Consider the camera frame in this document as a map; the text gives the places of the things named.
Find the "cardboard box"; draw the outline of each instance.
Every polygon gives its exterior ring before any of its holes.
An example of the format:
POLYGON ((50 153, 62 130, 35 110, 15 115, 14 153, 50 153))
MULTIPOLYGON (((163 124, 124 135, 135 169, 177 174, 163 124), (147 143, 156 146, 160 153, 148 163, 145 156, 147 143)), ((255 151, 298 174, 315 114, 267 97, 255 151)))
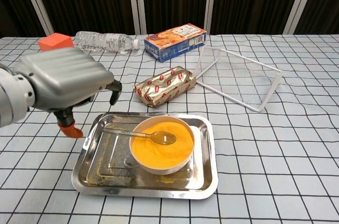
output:
POLYGON ((203 46, 206 31, 193 24, 185 24, 145 39, 145 49, 160 62, 203 46))
POLYGON ((38 41, 41 51, 47 51, 57 48, 69 48, 74 47, 72 38, 60 33, 53 33, 46 38, 38 41))

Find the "gold wrapper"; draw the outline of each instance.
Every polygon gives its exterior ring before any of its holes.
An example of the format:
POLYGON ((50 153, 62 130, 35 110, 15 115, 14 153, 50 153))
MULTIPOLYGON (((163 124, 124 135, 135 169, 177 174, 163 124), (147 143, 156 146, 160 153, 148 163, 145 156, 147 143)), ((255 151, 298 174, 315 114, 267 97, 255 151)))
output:
POLYGON ((197 80, 188 70, 178 66, 134 86, 134 91, 147 106, 158 106, 193 88, 197 80))

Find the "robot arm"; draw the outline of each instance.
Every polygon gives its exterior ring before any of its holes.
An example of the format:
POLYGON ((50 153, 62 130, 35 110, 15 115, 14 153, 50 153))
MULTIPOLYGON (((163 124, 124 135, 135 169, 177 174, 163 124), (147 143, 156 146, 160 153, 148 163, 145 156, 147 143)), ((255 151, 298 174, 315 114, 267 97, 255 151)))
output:
POLYGON ((93 101, 97 92, 122 86, 113 74, 78 48, 33 53, 20 58, 12 71, 0 67, 0 127, 25 117, 30 106, 53 112, 63 133, 81 137, 74 127, 73 107, 93 101))

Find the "grid pattern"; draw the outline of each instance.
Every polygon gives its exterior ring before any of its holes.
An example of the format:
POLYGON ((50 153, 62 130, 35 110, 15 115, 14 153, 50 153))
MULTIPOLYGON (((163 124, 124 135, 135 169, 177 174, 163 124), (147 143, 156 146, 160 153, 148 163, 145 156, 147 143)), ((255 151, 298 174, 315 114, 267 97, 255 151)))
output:
MULTIPOLYGON (((36 38, 3 38, 0 60, 12 67, 37 52, 36 38)), ((92 52, 123 84, 75 109, 87 134, 107 111, 189 113, 208 118, 215 136, 219 186, 208 199, 117 198, 77 193, 70 182, 84 139, 64 137, 52 114, 31 110, 0 129, 0 223, 338 223, 339 35, 218 35, 207 45, 284 70, 262 113, 197 85, 159 107, 133 95, 136 82, 170 67, 194 71, 199 51, 159 63, 143 50, 92 52)))

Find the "orange powder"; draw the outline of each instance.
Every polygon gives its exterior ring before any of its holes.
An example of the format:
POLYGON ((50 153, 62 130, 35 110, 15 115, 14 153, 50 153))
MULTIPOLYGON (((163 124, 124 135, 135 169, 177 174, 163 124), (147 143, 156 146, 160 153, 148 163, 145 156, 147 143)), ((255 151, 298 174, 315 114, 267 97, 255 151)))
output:
POLYGON ((135 138, 132 151, 142 164, 154 168, 170 168, 188 158, 193 149, 193 138, 184 125, 176 122, 160 122, 143 132, 152 134, 155 131, 174 134, 176 142, 171 145, 160 145, 149 138, 135 138))

